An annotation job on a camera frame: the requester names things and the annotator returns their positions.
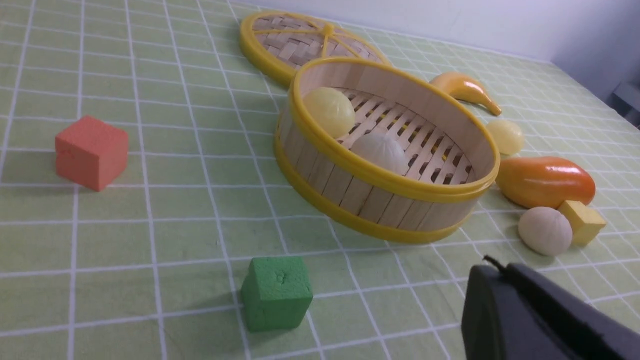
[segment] green foam cube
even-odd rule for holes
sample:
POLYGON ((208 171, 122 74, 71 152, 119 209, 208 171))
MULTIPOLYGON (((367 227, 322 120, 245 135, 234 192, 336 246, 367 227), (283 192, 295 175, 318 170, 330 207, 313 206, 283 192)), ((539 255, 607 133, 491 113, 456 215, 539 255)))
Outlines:
POLYGON ((241 295, 250 332, 295 329, 314 298, 298 256, 253 258, 241 295))

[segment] yellow foam cube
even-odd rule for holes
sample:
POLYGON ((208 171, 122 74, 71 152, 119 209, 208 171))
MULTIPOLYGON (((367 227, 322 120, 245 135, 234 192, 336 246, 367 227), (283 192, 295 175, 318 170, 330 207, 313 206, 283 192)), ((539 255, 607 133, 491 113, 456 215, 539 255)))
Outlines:
POLYGON ((598 211, 588 208, 579 201, 564 201, 558 208, 564 217, 569 220, 573 231, 572 244, 585 246, 593 240, 607 222, 598 211))

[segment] yellow banana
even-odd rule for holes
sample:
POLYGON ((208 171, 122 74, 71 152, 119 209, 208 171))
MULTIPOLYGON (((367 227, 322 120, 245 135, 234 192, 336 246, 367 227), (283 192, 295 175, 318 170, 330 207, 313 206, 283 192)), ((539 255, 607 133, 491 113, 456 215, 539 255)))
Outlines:
POLYGON ((429 83, 454 99, 483 105, 495 116, 502 113, 500 106, 487 95, 484 86, 468 75, 454 71, 443 72, 429 83))

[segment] white wall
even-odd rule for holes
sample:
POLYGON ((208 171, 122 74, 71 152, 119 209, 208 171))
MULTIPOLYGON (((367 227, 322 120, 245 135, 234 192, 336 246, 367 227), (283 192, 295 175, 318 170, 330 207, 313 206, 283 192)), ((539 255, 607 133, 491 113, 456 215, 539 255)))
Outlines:
POLYGON ((637 0, 244 0, 400 33, 550 60, 582 29, 637 0))
POLYGON ((552 61, 603 101, 640 81, 640 0, 244 2, 552 61))
POLYGON ((621 81, 640 81, 640 1, 612 3, 613 9, 568 39, 552 58, 603 101, 621 81))

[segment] woven bamboo lid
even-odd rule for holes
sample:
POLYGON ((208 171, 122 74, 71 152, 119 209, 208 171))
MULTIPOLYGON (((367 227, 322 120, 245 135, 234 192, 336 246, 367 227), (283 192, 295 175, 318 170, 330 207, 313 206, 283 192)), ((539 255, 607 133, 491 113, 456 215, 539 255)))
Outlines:
POLYGON ((240 48, 258 69, 286 87, 296 70, 317 58, 348 56, 389 64, 357 35, 331 22, 287 12, 259 12, 245 18, 240 48))

